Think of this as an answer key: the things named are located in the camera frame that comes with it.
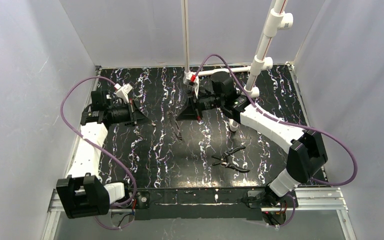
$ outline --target floor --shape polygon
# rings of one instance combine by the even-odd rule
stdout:
[[[122,216],[114,216],[117,224]],[[99,219],[111,226],[110,215]],[[280,229],[261,226],[262,221],[239,218],[153,219],[134,221],[123,230],[100,227],[93,217],[68,219],[61,214],[55,239],[58,240],[345,240],[335,210],[297,210],[293,220]]]
[[[130,169],[138,188],[254,187],[272,181],[285,168],[287,154],[251,128],[241,126],[237,132],[230,132],[227,118],[219,109],[205,112],[201,122],[180,121],[184,142],[177,140],[165,113],[171,110],[176,115],[185,104],[187,88],[182,82],[183,72],[181,67],[102,69],[101,76],[121,85],[133,85],[130,97],[153,123],[112,126],[105,149]],[[242,82],[248,77],[246,72],[236,76]],[[209,84],[207,78],[201,80],[201,85]],[[256,101],[264,109],[288,122],[306,124],[286,65],[262,71],[256,86],[260,90]],[[97,87],[98,90],[109,88],[106,82],[100,82]],[[249,173],[211,166],[214,161],[211,155],[220,155],[238,145],[245,145],[246,149],[235,153],[233,162],[250,169]],[[101,158],[99,175],[106,183],[129,180],[106,156]],[[320,171],[315,177],[323,179],[323,176]]]

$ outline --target white pvc pipe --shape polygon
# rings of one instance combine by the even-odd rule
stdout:
[[[276,0],[274,3],[274,11],[277,14],[281,14],[285,11],[286,4],[288,3],[288,0]]]
[[[264,29],[262,30],[263,36],[258,46],[257,53],[254,56],[254,60],[251,64],[251,69],[255,69],[258,65],[263,64],[261,61],[264,61],[264,58],[266,57],[267,52],[269,51],[272,38],[276,35],[276,32],[277,32],[279,22],[277,22],[276,20],[281,21],[283,18],[282,16],[277,16],[277,15],[285,11],[285,7],[287,3],[288,3],[288,0],[275,0],[274,7],[273,7],[275,15],[273,15],[272,8],[270,8],[270,10],[268,11],[268,15],[264,23]],[[256,83],[256,80],[257,80],[257,75],[255,75],[255,73],[254,74],[250,73],[248,75],[248,80],[246,81],[245,90],[251,91],[254,87],[254,84]]]
[[[275,2],[276,0],[271,0],[269,9],[272,9],[275,6]],[[267,19],[269,18],[269,14],[270,14],[270,11],[267,13],[267,16],[265,17],[265,22],[267,22]],[[258,49],[260,48],[261,40],[263,39],[263,36],[264,36],[264,32],[261,31],[261,36],[259,36],[259,41],[258,41],[257,49],[255,50],[255,55],[257,55],[258,53]]]
[[[266,55],[267,55],[267,52],[269,51],[269,47],[270,47],[270,43],[272,43],[272,38],[271,37],[268,37],[266,35],[264,35],[261,39],[261,45],[257,51],[257,59],[259,60],[263,60]]]
[[[250,70],[250,66],[243,66],[243,67],[232,67],[231,70],[234,73],[241,73],[241,72],[248,72]],[[226,72],[229,73],[229,70],[227,68],[217,68],[213,70],[208,70],[208,71],[200,71],[198,72],[198,77],[200,76],[208,76],[212,75],[217,72]]]
[[[188,24],[188,0],[181,0],[181,19],[183,26],[183,55],[184,72],[189,73],[189,24]]]

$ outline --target vertical pole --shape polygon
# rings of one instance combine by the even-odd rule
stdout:
[[[183,55],[184,72],[189,73],[189,26],[188,26],[188,0],[181,1],[181,19],[183,27]]]
[[[257,76],[260,74],[260,71],[257,71],[256,67],[262,66],[264,62],[264,58],[267,55],[270,43],[272,42],[272,38],[277,33],[277,24],[279,24],[279,21],[282,21],[283,18],[283,15],[281,18],[277,16],[281,15],[285,11],[287,3],[288,0],[275,0],[274,4],[272,2],[274,14],[276,16],[271,15],[272,8],[268,10],[268,15],[264,23],[264,29],[262,30],[262,36],[258,45],[258,50],[256,55],[254,56],[254,60],[252,61],[251,69],[249,70],[248,80],[246,81],[246,91],[251,91],[254,87],[254,84],[256,83]]]
[[[272,9],[275,6],[275,2],[276,2],[276,0],[271,0],[270,7],[268,9]],[[264,23],[267,22],[267,18],[269,18],[269,14],[270,14],[270,11],[267,13],[267,16],[265,17]],[[255,50],[255,55],[257,55],[257,53],[258,53],[258,49],[261,45],[261,40],[263,39],[263,36],[264,36],[264,32],[261,31],[261,36],[259,37],[257,49]]]

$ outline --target black cable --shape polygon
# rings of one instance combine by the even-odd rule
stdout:
[[[124,217],[121,219],[120,223],[118,223],[117,227],[120,227],[120,225],[122,224],[122,222],[125,219],[125,217],[130,216],[130,215],[133,215],[133,213],[129,213],[129,214],[124,215]]]
[[[275,223],[272,220],[276,221],[276,223],[279,225],[281,224],[274,216],[272,216],[271,213],[266,213],[266,215],[267,215],[267,219],[270,221],[271,225],[275,225]]]
[[[89,108],[92,106],[92,103],[87,105],[84,109],[83,109],[83,113],[86,113],[87,111],[89,111]]]
[[[110,108],[110,109],[113,108],[113,107],[116,105],[116,103],[117,103],[117,101],[118,101],[119,99],[121,99],[121,102],[123,102],[123,98],[121,98],[121,97],[119,97],[119,96],[116,96],[115,99],[112,101],[111,105],[109,106],[109,108]]]

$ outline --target wire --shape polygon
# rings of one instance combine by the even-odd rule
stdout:
[[[284,209],[284,204],[282,202],[282,204],[280,205],[280,210],[276,212],[276,214],[281,214],[283,209]]]
[[[87,111],[89,111],[89,108],[92,106],[92,103],[87,105],[84,109],[83,109],[83,113],[86,113]]]
[[[131,215],[134,215],[134,214],[133,214],[133,213],[129,213],[129,214],[124,215],[123,218],[121,219],[121,221],[118,223],[117,229],[120,228],[120,225],[122,224],[123,220],[124,220],[127,216],[131,216]]]
[[[106,226],[105,224],[103,224],[98,216],[93,216],[93,218],[95,219],[95,221],[98,223],[99,226],[103,227],[104,229],[108,229],[108,230],[119,230],[120,228],[119,227],[113,227],[113,226]]]
[[[283,224],[275,225],[273,227],[284,227],[284,226],[286,226],[292,220],[292,218],[295,215],[295,208],[296,208],[296,206],[295,206],[295,199],[294,199],[294,197],[292,195],[290,195],[290,194],[286,194],[285,196],[287,196],[288,198],[290,198],[292,200],[292,213],[290,214],[289,219],[286,220]]]
[[[270,225],[275,225],[272,220],[276,221],[278,225],[281,224],[278,220],[276,220],[276,218],[271,213],[266,213],[265,215],[267,216],[267,219],[270,221]]]
[[[112,101],[111,105],[109,106],[109,108],[114,107],[114,105],[116,105],[119,99],[121,99],[121,102],[123,102],[123,98],[116,96],[115,99]]]
[[[339,145],[341,145],[341,147],[343,147],[343,149],[349,154],[349,156],[351,157],[351,160],[352,160],[352,164],[354,166],[354,170],[352,172],[352,175],[351,177],[346,180],[346,181],[343,181],[343,182],[327,182],[327,181],[322,181],[322,180],[319,180],[319,179],[315,179],[315,178],[311,178],[311,180],[315,181],[316,183],[318,184],[324,184],[324,185],[329,185],[329,186],[343,186],[343,185],[347,185],[349,183],[351,183],[357,176],[357,171],[358,171],[358,166],[357,166],[357,160],[356,160],[356,157],[354,156],[354,154],[351,152],[351,149],[348,148],[347,146],[345,146],[345,143],[343,143],[341,140],[339,140],[338,138],[334,137],[333,135],[331,135],[330,133],[326,132],[326,131],[323,131],[323,130],[319,130],[319,129],[316,129],[314,127],[311,127],[311,126],[304,126],[304,125],[299,125],[299,124],[295,124],[295,123],[290,123],[290,122],[286,122],[286,121],[282,121],[278,118],[275,118],[275,117],[272,117],[266,113],[263,112],[263,110],[260,108],[260,106],[256,105],[256,103],[253,101],[253,99],[251,98],[251,96],[245,91],[244,87],[242,86],[242,84],[239,82],[239,80],[236,78],[235,74],[232,72],[231,68],[229,67],[229,65],[226,63],[226,61],[218,54],[210,54],[208,55],[204,61],[201,63],[201,65],[199,66],[198,70],[196,71],[195,73],[195,77],[198,76],[198,73],[201,71],[201,69],[203,68],[204,64],[206,63],[206,61],[212,57],[212,56],[215,56],[215,57],[218,57],[223,63],[224,65],[226,66],[226,68],[229,70],[230,72],[230,75],[232,76],[232,78],[235,80],[237,86],[239,87],[239,89],[243,92],[243,94],[245,94],[246,98],[248,98],[249,102],[251,103],[251,105],[255,108],[255,110],[257,112],[259,112],[260,114],[262,114],[264,117],[270,119],[270,120],[273,120],[275,122],[279,122],[280,124],[283,124],[283,125],[287,125],[287,126],[292,126],[292,127],[297,127],[297,128],[302,128],[302,129],[305,129],[305,130],[312,130],[312,131],[315,131],[315,132],[318,132],[318,133],[321,133],[329,138],[331,138],[332,140],[334,140],[335,142],[337,142]]]
[[[285,210],[282,212],[283,214],[286,213],[286,209],[288,209],[288,203],[285,201]]]
[[[61,115],[61,118],[62,120],[64,121],[64,123],[73,131],[75,132],[75,134],[77,134],[79,137],[81,137],[83,139],[83,134],[81,134],[73,125],[71,125],[66,117],[64,116],[64,104],[66,103],[66,100],[69,98],[69,96],[72,94],[72,92],[82,83],[88,81],[88,80],[91,80],[91,79],[102,79],[102,80],[106,80],[108,81],[110,84],[112,85],[116,85],[115,82],[113,82],[111,79],[108,79],[106,77],[103,77],[103,76],[92,76],[92,77],[88,77],[88,78],[85,78],[81,81],[79,81],[78,83],[76,83],[67,93],[67,95],[64,97],[64,99],[62,100],[61,102],[61,107],[59,109],[59,113]],[[112,160],[114,160],[118,165],[120,165],[120,167],[126,172],[126,174],[128,175],[128,177],[131,179],[131,182],[133,184],[133,193],[132,195],[126,200],[126,201],[123,201],[123,202],[120,202],[120,203],[113,203],[112,205],[113,206],[122,206],[122,205],[126,205],[128,203],[130,203],[136,196],[136,192],[138,191],[138,187],[136,186],[136,180],[135,178],[133,177],[132,173],[130,172],[130,170],[120,161],[118,160],[114,155],[112,155],[110,152],[108,152],[107,150],[105,150],[104,148],[102,148],[101,146],[93,143],[92,141],[90,141],[89,139],[87,138],[84,138],[83,139],[85,142],[87,142],[88,144],[94,146],[95,148],[99,149],[101,152],[103,152],[105,155],[107,155],[108,157],[110,157]]]
[[[136,199],[134,199],[133,201],[133,206],[131,207],[131,212],[133,213],[133,215],[135,214],[135,207],[136,207]]]

